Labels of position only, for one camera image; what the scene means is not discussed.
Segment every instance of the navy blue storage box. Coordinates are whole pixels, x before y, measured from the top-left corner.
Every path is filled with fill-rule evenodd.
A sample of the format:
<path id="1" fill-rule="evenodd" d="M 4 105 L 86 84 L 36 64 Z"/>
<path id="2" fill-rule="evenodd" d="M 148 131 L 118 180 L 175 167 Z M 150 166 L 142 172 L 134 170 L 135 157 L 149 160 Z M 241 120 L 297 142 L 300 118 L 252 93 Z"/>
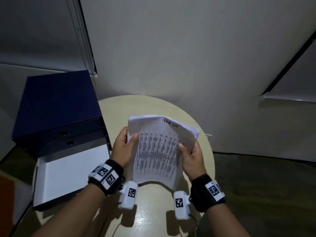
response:
<path id="1" fill-rule="evenodd" d="M 27 78 L 12 140 L 39 158 L 99 138 L 110 140 L 88 71 Z"/>

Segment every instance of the black wrist strap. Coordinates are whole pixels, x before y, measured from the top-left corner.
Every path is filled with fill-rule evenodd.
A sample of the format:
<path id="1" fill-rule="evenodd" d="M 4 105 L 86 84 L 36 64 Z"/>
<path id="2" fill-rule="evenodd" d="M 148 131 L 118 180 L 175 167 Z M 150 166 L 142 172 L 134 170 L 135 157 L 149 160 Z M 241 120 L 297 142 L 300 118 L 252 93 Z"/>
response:
<path id="1" fill-rule="evenodd" d="M 112 195 L 121 188 L 125 181 L 124 169 L 114 160 L 108 159 L 98 165 L 88 176 L 88 183 L 99 187 L 104 194 Z"/>
<path id="2" fill-rule="evenodd" d="M 190 201 L 199 212 L 205 212 L 214 205 L 226 203 L 224 194 L 217 182 L 212 181 L 207 174 L 201 175 L 192 181 L 190 197 Z"/>

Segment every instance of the human hand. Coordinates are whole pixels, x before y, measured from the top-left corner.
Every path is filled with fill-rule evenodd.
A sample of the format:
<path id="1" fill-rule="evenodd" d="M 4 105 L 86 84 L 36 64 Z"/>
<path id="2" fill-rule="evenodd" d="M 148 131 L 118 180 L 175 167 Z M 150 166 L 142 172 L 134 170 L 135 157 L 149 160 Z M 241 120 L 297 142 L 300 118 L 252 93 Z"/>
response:
<path id="1" fill-rule="evenodd" d="M 186 147 L 184 147 L 184 145 L 179 143 L 178 148 L 183 156 L 183 171 L 188 176 L 190 182 L 192 182 L 192 180 L 196 179 L 197 177 L 206 174 L 203 153 L 198 141 L 195 142 L 195 145 L 190 155 Z"/>
<path id="2" fill-rule="evenodd" d="M 110 159 L 125 167 L 132 158 L 134 145 L 138 142 L 139 134 L 134 134 L 127 144 L 127 126 L 124 127 L 115 139 Z"/>

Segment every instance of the sheet of paper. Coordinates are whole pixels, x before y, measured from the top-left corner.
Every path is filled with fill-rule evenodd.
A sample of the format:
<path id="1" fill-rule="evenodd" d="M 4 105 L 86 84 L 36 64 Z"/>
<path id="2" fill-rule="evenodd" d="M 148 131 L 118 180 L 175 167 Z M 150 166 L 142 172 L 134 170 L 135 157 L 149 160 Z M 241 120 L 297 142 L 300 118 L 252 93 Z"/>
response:
<path id="1" fill-rule="evenodd" d="M 127 178 L 138 184 L 158 181 L 175 190 L 183 175 L 178 143 L 190 152 L 199 129 L 166 116 L 129 116 L 128 142 L 135 133 L 139 133 L 139 142 L 134 147 Z"/>

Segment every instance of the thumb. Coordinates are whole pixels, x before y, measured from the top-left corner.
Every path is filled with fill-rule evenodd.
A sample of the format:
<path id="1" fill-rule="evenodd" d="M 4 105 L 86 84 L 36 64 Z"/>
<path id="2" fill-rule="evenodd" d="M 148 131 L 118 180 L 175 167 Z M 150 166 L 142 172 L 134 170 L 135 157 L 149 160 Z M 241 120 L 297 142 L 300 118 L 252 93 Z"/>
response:
<path id="1" fill-rule="evenodd" d="M 138 133 L 132 136 L 132 138 L 130 139 L 130 142 L 128 143 L 128 147 L 130 149 L 133 149 L 134 145 L 138 142 L 138 137 L 139 137 Z"/>
<path id="2" fill-rule="evenodd" d="M 183 156 L 183 158 L 187 158 L 189 157 L 189 153 L 188 150 L 186 149 L 186 147 L 184 145 L 182 145 L 181 143 L 178 144 L 178 148 Z"/>

